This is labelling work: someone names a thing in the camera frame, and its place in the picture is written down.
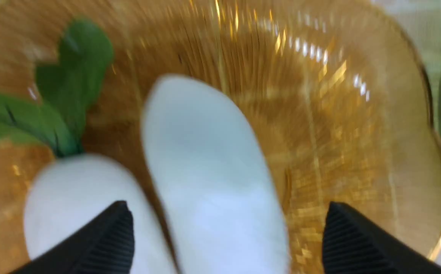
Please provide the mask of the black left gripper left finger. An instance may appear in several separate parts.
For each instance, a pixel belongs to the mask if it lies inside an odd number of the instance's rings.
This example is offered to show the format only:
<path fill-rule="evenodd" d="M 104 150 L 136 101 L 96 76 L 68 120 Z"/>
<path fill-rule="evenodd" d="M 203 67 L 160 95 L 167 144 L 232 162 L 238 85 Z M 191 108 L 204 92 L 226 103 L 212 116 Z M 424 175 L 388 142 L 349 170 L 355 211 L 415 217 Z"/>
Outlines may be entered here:
<path fill-rule="evenodd" d="M 15 274 L 128 274 L 135 252 L 133 216 L 115 201 L 54 248 Z"/>

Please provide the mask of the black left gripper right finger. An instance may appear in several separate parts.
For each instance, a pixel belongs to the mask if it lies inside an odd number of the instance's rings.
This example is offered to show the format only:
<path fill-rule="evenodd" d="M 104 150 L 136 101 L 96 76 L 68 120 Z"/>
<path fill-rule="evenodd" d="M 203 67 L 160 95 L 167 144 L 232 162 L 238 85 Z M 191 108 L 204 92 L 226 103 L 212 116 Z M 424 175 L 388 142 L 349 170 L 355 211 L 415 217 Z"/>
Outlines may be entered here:
<path fill-rule="evenodd" d="M 329 205 L 322 264 L 326 274 L 441 274 L 441 266 L 343 202 Z"/>

